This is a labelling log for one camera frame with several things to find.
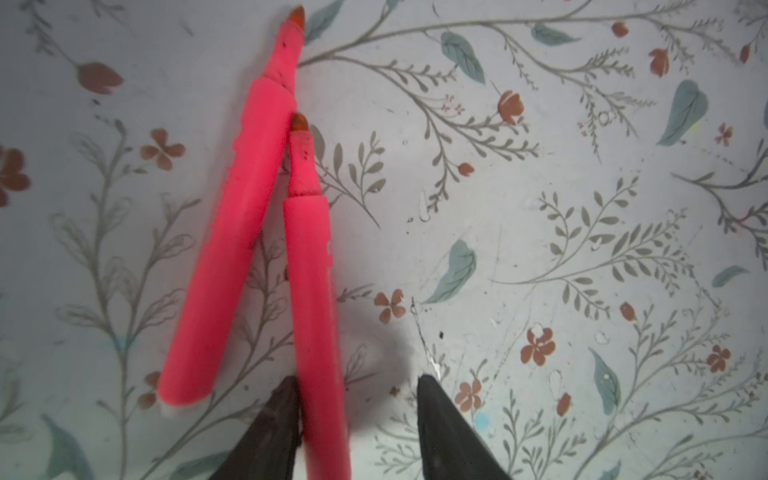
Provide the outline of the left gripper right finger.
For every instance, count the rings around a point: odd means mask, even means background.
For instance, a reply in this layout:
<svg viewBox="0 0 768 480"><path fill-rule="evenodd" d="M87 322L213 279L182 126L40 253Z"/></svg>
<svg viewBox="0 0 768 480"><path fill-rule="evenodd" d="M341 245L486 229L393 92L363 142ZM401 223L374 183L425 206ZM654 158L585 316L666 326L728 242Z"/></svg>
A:
<svg viewBox="0 0 768 480"><path fill-rule="evenodd" d="M418 379L417 426L426 480L509 479L432 375Z"/></svg>

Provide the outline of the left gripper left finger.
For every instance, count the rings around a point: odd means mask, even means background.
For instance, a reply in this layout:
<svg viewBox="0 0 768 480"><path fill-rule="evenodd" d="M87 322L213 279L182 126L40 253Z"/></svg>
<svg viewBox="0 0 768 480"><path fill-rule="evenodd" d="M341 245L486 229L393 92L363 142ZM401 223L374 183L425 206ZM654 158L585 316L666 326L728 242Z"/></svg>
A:
<svg viewBox="0 0 768 480"><path fill-rule="evenodd" d="M291 480L299 419L298 380L287 376L210 480Z"/></svg>

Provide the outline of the pink highlighter pen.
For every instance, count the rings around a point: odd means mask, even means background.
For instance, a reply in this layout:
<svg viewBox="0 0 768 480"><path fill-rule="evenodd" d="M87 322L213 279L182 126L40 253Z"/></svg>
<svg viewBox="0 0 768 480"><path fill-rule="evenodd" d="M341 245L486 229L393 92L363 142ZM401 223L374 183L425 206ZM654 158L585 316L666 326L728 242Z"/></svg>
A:
<svg viewBox="0 0 768 480"><path fill-rule="evenodd" d="M196 406L213 392L297 110L305 21L303 7L289 14L263 72L248 89L234 160L158 381L165 415Z"/></svg>
<svg viewBox="0 0 768 480"><path fill-rule="evenodd" d="M291 119L289 152L283 216L307 477L349 479L329 202L316 170L309 123L299 113Z"/></svg>

